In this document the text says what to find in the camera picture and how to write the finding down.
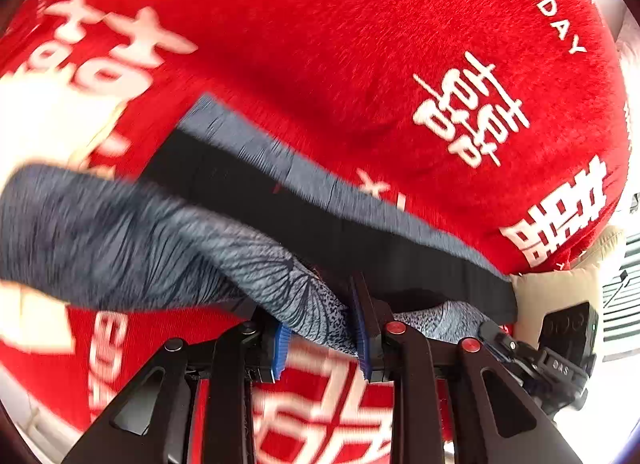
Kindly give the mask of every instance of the gray patterned fabric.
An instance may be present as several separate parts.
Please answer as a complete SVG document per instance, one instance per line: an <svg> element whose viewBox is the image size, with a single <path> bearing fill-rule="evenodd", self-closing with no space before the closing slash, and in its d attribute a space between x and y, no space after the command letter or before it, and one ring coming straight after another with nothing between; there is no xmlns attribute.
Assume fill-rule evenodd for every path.
<svg viewBox="0 0 640 464"><path fill-rule="evenodd" d="M460 239L430 227L388 202L362 193L357 187L269 137L248 120L217 103L210 95L199 98L180 121L178 129L233 153L293 193L338 217L434 247L509 281L482 254Z"/></svg>
<svg viewBox="0 0 640 464"><path fill-rule="evenodd" d="M152 187L57 167L26 166L2 193L0 279L106 310L248 296L306 339L354 351L346 307L276 241ZM447 341L484 320L458 303L398 318Z"/></svg>

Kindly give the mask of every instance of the bolt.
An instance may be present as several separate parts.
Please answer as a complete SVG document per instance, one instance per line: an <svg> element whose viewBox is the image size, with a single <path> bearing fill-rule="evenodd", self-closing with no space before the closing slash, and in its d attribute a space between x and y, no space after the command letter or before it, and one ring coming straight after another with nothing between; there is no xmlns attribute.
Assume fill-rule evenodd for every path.
<svg viewBox="0 0 640 464"><path fill-rule="evenodd" d="M171 338L164 342L164 349L168 352L177 352L183 345L184 343L180 338Z"/></svg>
<svg viewBox="0 0 640 464"><path fill-rule="evenodd" d="M480 341L478 341L476 338L464 338L462 339L461 343L462 345L462 349L465 352L479 352L482 345L480 343Z"/></svg>
<svg viewBox="0 0 640 464"><path fill-rule="evenodd" d="M404 334L406 332L406 325L401 321L390 321L385 325L385 329L389 334Z"/></svg>
<svg viewBox="0 0 640 464"><path fill-rule="evenodd" d="M256 331L257 327L255 326L255 323L251 321L245 321L240 325L240 332L245 336L254 334Z"/></svg>

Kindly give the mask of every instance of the beige pillow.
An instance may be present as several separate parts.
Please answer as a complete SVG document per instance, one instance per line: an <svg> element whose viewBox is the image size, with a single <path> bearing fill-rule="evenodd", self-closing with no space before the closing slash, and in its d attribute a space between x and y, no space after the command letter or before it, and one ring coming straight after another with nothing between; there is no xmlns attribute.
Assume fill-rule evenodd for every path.
<svg viewBox="0 0 640 464"><path fill-rule="evenodd" d="M113 131L125 102L75 88L74 72L68 64L0 77L0 192L25 163L80 167Z"/></svg>
<svg viewBox="0 0 640 464"><path fill-rule="evenodd" d="M518 321L513 336L538 347L542 321L546 314L584 301L589 301L600 315L596 332L602 337L602 286L597 265L578 267L572 270L556 270L511 276L513 291L518 303Z"/></svg>
<svg viewBox="0 0 640 464"><path fill-rule="evenodd" d="M0 281L0 339L23 352L72 354L66 305L47 294Z"/></svg>
<svg viewBox="0 0 640 464"><path fill-rule="evenodd" d="M593 245L572 263L571 268L597 265L600 269L600 282L609 283L625 259L626 237L624 229L615 225L607 225Z"/></svg>

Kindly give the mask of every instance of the red fabric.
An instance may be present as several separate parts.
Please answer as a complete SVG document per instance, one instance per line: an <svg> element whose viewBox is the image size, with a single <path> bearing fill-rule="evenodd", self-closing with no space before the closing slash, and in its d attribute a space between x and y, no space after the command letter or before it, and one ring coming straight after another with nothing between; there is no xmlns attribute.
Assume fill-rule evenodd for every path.
<svg viewBox="0 0 640 464"><path fill-rule="evenodd" d="M69 309L73 355L26 354L0 343L0 361L54 414L86 430L114 394L165 339L217 338L238 319L213 307L162 313L98 313ZM199 462L206 386L198 391L194 454ZM446 440L451 439L445 387L440 383ZM309 464L388 462L393 409L390 383L366 384L357 360L295 339L281 379L254 387L258 462Z"/></svg>
<svg viewBox="0 0 640 464"><path fill-rule="evenodd" d="M132 97L116 128L126 140L94 158L121 176L136 177L198 96L210 92L343 179L360 187L364 173L380 183L365 190L394 204L404 197L407 212L466 241L504 273L557 269L579 254L612 213L626 179L622 77L591 0L84 0L106 16L84 20L76 37L61 30L64 13L51 9L63 1L24 6L0 43L0 73L56 42L50 46L62 48L60 65L79 67L78 85ZM178 36L168 46L151 41L155 62L150 49L126 49L130 38L118 27L118 15L135 18L145 7L153 11L145 9L147 17L157 14ZM432 98L423 84L442 94L452 69L473 87L463 70L477 71L465 52L495 65L493 75L522 102L529 122L527 128L514 120L514 131L497 117L507 136L485 139L497 145L500 166L490 145L470 166L447 150L453 137L467 133L463 124L450 124L445 135L454 135L442 139L416 113ZM46 54L36 61L47 62L53 60ZM98 64L121 70L95 73ZM120 85L113 79L119 75L126 77ZM468 118L474 130L482 105L507 109L497 88L485 84L488 95L474 88L479 100ZM466 109L456 95L450 106ZM532 266L500 229L531 223L529 210L563 184L577 184L574 177L589 173L596 156L606 164L606 203L557 249L547 237L561 236L566 217L552 221L548 209L538 208L542 221L553 224L535 238L555 252ZM589 214L576 193L568 200L578 215ZM562 213L570 205L557 207Z"/></svg>

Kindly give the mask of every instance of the black fabric strip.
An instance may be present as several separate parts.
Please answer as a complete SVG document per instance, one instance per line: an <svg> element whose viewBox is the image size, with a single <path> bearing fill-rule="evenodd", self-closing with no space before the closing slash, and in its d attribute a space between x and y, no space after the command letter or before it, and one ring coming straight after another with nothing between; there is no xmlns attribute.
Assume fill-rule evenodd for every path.
<svg viewBox="0 0 640 464"><path fill-rule="evenodd" d="M338 277L362 271L394 311L466 301L497 323L517 317L511 284L471 262L340 219L234 155L174 130L142 175L192 204L250 225Z"/></svg>

